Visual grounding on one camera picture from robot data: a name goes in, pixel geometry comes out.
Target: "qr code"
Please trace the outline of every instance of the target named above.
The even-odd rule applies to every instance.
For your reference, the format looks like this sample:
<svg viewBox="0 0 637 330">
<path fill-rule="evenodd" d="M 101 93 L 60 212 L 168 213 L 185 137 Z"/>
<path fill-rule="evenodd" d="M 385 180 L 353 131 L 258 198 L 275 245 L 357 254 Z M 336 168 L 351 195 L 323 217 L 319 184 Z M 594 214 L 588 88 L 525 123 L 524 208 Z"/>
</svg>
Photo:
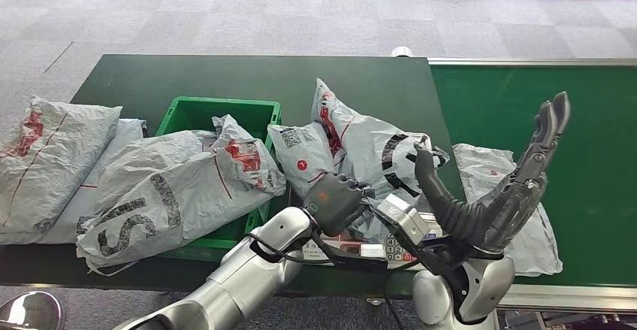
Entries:
<svg viewBox="0 0 637 330">
<path fill-rule="evenodd" d="M 298 144 L 300 144 L 300 138 L 298 132 L 295 129 L 286 129 L 281 132 L 281 136 L 283 137 L 283 142 L 285 142 L 285 146 L 287 148 L 292 148 Z"/>
</svg>

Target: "cable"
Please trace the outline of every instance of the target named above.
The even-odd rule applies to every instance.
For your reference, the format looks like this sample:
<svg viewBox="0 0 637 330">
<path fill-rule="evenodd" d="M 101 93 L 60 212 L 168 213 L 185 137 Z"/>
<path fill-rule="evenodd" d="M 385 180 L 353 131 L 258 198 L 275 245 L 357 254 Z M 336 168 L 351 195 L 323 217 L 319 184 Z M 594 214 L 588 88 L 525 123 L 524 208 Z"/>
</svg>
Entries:
<svg viewBox="0 0 637 330">
<path fill-rule="evenodd" d="M 326 260 L 305 260 L 302 259 L 301 257 L 294 257 L 294 256 L 290 256 L 287 253 L 284 253 L 281 250 L 275 249 L 274 247 L 272 247 L 270 244 L 268 244 L 267 242 L 265 242 L 262 238 L 260 238 L 259 236 L 255 235 L 255 234 L 247 234 L 246 235 L 249 238 L 253 238 L 255 241 L 259 242 L 261 245 L 265 246 L 265 248 L 267 248 L 268 250 L 272 251 L 275 255 L 277 256 L 281 256 L 282 258 L 292 261 L 292 262 L 298 262 L 300 264 L 305 264 L 305 265 L 321 265 L 321 264 L 331 264 L 333 263 L 332 260 L 330 259 L 326 259 Z"/>
<path fill-rule="evenodd" d="M 286 260 L 289 260 L 289 261 L 292 261 L 292 262 L 298 262 L 300 264 L 305 264 L 305 265 L 321 265 L 321 264 L 333 263 L 332 260 L 330 260 L 330 259 L 326 259 L 326 260 L 305 260 L 305 259 L 302 259 L 300 257 L 290 256 L 290 255 L 288 255 L 287 253 L 284 253 L 281 250 L 275 249 L 274 247 L 272 247 L 270 244 L 268 244 L 262 238 L 260 238 L 259 236 L 255 235 L 255 234 L 247 234 L 246 236 L 249 237 L 249 238 L 254 239 L 255 241 L 257 241 L 261 245 L 265 246 L 265 248 L 267 248 L 268 250 L 272 251 L 277 256 L 281 256 L 282 258 L 284 258 Z M 389 283 L 389 278 L 391 277 L 391 275 L 395 274 L 398 271 L 406 270 L 407 268 L 411 268 L 413 266 L 416 266 L 419 263 L 420 263 L 420 261 L 415 260 L 415 261 L 412 261 L 412 262 L 408 262 L 408 263 L 406 263 L 404 265 L 398 266 L 397 268 L 392 268 L 391 270 L 387 271 L 387 276 L 385 276 L 385 281 L 382 284 L 382 294 L 383 294 L 383 297 L 385 298 L 385 303 L 387 303 L 387 307 L 389 308 L 389 311 L 391 312 L 391 315 L 394 317 L 394 320 L 396 321 L 396 324 L 398 324 L 398 328 L 400 330 L 405 330 L 405 328 L 403 327 L 403 323 L 400 321 L 400 318 L 398 317 L 398 313 L 396 313 L 396 309 L 394 309 L 394 306 L 391 304 L 391 301 L 389 300 L 389 297 L 387 296 L 387 285 Z"/>
<path fill-rule="evenodd" d="M 415 260 L 412 262 L 408 262 L 405 265 L 398 266 L 397 268 L 392 268 L 390 271 L 388 271 L 387 276 L 385 277 L 385 281 L 382 284 L 382 295 L 385 298 L 385 303 L 387 304 L 389 312 L 391 312 L 391 315 L 394 317 L 394 320 L 396 321 L 396 324 L 398 325 L 398 328 L 400 330 L 405 330 L 405 328 L 403 326 L 403 322 L 401 322 L 400 318 L 398 317 L 398 313 L 396 313 L 396 309 L 394 309 L 394 306 L 391 304 L 391 301 L 387 296 L 387 285 L 389 284 L 389 278 L 391 277 L 391 275 L 395 274 L 398 271 L 406 270 L 407 268 L 416 266 L 419 263 L 420 261 Z"/>
</svg>

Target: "green table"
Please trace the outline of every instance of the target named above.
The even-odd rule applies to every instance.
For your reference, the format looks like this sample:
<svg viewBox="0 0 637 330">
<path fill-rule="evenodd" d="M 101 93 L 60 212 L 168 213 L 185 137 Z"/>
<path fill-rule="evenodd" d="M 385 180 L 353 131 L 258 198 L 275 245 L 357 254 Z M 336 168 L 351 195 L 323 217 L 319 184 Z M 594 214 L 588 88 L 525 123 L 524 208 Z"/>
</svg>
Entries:
<svg viewBox="0 0 637 330">
<path fill-rule="evenodd" d="M 218 67 L 210 65 L 221 59 Z M 516 278 L 501 305 L 634 311 L 637 277 L 632 274 L 637 260 L 632 246 L 637 235 L 632 228 L 637 205 L 632 192 L 637 140 L 632 134 L 637 127 L 637 61 L 431 59 L 430 66 L 429 71 L 423 59 L 392 58 L 105 56 L 73 101 L 128 104 L 123 116 L 146 118 L 154 132 L 163 116 L 158 103 L 168 107 L 174 93 L 272 99 L 282 104 L 284 123 L 300 125 L 309 121 L 313 77 L 318 75 L 354 109 L 406 131 L 425 131 L 448 150 L 441 119 L 425 120 L 428 111 L 439 111 L 432 99 L 432 74 L 452 143 L 509 149 L 517 155 L 529 141 L 540 103 L 568 90 L 573 115 L 548 170 L 550 185 L 542 199 L 564 271 Z M 237 85 L 227 86 L 228 78 Z M 395 107 L 386 105 L 388 97 Z M 441 177 L 455 195 L 461 194 L 453 166 Z M 87 276 L 86 266 L 73 254 L 72 246 L 0 247 L 0 283 L 194 289 L 215 267 L 151 258 L 115 277 Z M 163 276 L 184 271 L 187 277 Z M 411 276 L 407 271 L 395 276 L 390 294 L 409 296 Z M 306 266 L 286 293 L 378 295 L 380 281 L 371 274 Z"/>
<path fill-rule="evenodd" d="M 106 55 L 71 102 L 122 105 L 122 118 L 147 120 L 151 135 L 178 95 L 277 101 L 283 124 L 302 126 L 310 121 L 316 77 L 355 110 L 405 131 L 426 132 L 452 153 L 424 58 Z M 456 195 L 463 195 L 454 162 L 440 171 L 440 177 Z M 281 198 L 273 204 L 275 210 L 284 206 Z M 11 264 L 3 266 L 0 283 L 178 290 L 199 287 L 216 267 L 155 257 L 113 277 L 87 275 L 83 260 L 75 259 L 74 245 L 0 247 L 0 263 Z M 409 282 L 411 275 L 404 274 L 403 282 Z M 306 266 L 285 292 L 378 296 L 381 285 L 382 276 Z M 396 288 L 395 295 L 403 292 Z"/>
</svg>

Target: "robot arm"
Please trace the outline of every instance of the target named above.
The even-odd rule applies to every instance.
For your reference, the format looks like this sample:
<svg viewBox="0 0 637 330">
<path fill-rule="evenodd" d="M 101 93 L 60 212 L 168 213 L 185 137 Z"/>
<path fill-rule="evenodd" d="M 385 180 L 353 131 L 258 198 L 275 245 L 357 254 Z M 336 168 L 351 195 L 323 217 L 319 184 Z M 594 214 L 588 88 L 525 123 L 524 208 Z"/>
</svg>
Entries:
<svg viewBox="0 0 637 330">
<path fill-rule="evenodd" d="M 384 271 L 387 262 L 362 259 L 329 247 L 320 232 L 342 232 L 365 207 L 361 200 L 373 191 L 351 178 L 326 174 L 310 190 L 303 209 L 287 207 L 233 247 L 206 283 L 181 301 L 114 330 L 226 330 L 254 316 L 263 303 L 289 283 L 303 263 L 300 249 L 310 239 L 337 267 Z"/>
</svg>

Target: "gray carpet floor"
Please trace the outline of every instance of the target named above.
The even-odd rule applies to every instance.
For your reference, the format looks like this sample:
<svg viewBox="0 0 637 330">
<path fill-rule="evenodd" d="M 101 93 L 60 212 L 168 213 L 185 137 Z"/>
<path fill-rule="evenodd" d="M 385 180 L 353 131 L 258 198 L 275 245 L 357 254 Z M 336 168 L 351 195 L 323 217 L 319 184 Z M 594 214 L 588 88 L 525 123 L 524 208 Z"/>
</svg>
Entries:
<svg viewBox="0 0 637 330">
<path fill-rule="evenodd" d="M 0 138 L 31 95 L 68 101 L 105 53 L 636 58 L 637 0 L 0 0 Z M 0 303 L 26 288 L 0 287 Z M 183 296 L 51 289 L 67 330 L 113 328 Z M 408 301 L 397 301 L 418 328 Z M 394 328 L 356 298 L 275 298 L 254 329 Z"/>
</svg>

